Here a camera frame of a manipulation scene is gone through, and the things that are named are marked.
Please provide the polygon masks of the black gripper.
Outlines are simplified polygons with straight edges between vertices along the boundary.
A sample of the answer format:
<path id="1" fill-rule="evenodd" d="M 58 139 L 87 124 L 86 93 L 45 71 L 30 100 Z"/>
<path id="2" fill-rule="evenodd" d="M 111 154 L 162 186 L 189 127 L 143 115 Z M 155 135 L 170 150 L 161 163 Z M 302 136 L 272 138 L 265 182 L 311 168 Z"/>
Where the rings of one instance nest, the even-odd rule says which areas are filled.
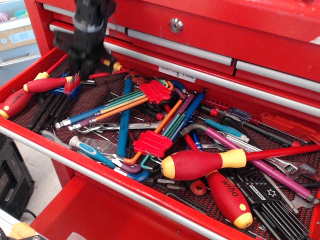
<path id="1" fill-rule="evenodd" d="M 105 49 L 104 40 L 107 28 L 103 26 L 95 32 L 85 32 L 78 28 L 74 32 L 64 29 L 54 30 L 54 45 L 68 54 L 68 67 L 71 75 L 78 74 L 85 81 L 94 73 L 101 59 L 116 62 Z"/>

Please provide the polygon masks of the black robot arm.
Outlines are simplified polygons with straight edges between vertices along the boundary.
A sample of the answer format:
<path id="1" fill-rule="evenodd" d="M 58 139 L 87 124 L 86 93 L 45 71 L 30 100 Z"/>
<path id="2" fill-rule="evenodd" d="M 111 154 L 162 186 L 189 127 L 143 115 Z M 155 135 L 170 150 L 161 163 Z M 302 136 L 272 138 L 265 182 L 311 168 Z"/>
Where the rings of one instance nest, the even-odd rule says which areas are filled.
<path id="1" fill-rule="evenodd" d="M 77 0 L 72 19 L 73 33 L 55 31 L 53 44 L 68 53 L 68 68 L 73 76 L 85 81 L 103 65 L 102 60 L 110 61 L 104 70 L 111 73 L 116 58 L 104 47 L 108 18 L 116 9 L 113 0 Z"/>

